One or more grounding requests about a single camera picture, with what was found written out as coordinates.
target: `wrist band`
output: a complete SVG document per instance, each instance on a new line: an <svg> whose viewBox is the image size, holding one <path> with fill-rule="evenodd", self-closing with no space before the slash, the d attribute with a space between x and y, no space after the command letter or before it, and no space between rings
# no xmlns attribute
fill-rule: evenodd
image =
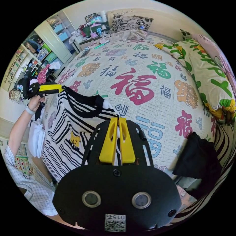
<svg viewBox="0 0 236 236"><path fill-rule="evenodd" d="M30 115L34 115L35 111L32 111L29 109L28 105L26 105L25 110L30 114Z"/></svg>

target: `black and white floral pillow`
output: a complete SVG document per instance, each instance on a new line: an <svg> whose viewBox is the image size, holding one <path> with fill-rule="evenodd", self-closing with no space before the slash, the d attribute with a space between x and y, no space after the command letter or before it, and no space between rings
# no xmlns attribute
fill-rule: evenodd
<svg viewBox="0 0 236 236"><path fill-rule="evenodd" d="M144 31L147 31L151 26L153 19L142 16L123 16L114 14L111 30L119 32L123 30L138 30L140 25L144 26Z"/></svg>
<svg viewBox="0 0 236 236"><path fill-rule="evenodd" d="M183 36L183 40L192 38L192 35L188 31L185 31L185 30L182 30L182 29L180 29L180 30L181 30L181 33L182 33L182 36Z"/></svg>

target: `white cabinet door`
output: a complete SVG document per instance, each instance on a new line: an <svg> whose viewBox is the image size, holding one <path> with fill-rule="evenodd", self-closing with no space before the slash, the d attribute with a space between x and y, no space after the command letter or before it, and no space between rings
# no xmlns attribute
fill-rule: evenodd
<svg viewBox="0 0 236 236"><path fill-rule="evenodd" d="M66 63L72 57L70 51L60 40L58 35L54 32L47 21L41 23L37 28L34 29L34 31L63 63Z"/></svg>

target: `headboard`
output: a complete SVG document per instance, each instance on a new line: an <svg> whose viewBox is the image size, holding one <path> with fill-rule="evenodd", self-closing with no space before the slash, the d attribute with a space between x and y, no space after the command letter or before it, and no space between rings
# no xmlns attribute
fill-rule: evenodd
<svg viewBox="0 0 236 236"><path fill-rule="evenodd" d="M179 12L179 14L167 13L151 9L119 9L107 12L109 26L112 25L114 14L124 16L142 16L153 18L153 22L148 31L158 33L177 41L182 41L182 34L180 29L188 31L192 34L203 34L213 41L210 35L192 19Z"/></svg>

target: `black and white striped fabric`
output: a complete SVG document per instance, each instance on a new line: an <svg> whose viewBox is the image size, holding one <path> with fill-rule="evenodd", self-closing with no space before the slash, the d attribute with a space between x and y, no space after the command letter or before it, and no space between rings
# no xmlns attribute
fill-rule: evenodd
<svg viewBox="0 0 236 236"><path fill-rule="evenodd" d="M173 221L164 228L181 224L183 220L200 211L208 203L218 187L224 182L234 163L236 156L236 125L234 127L232 125L225 124L218 126L214 147L217 151L218 160L220 161L220 164L222 166L221 176L216 182L214 189L208 195L203 196L190 207L177 214Z"/></svg>
<svg viewBox="0 0 236 236"><path fill-rule="evenodd" d="M42 154L43 162L57 182L81 166L85 147L96 126L119 117L99 95L86 97L68 87L63 89L58 95L56 117L48 130Z"/></svg>

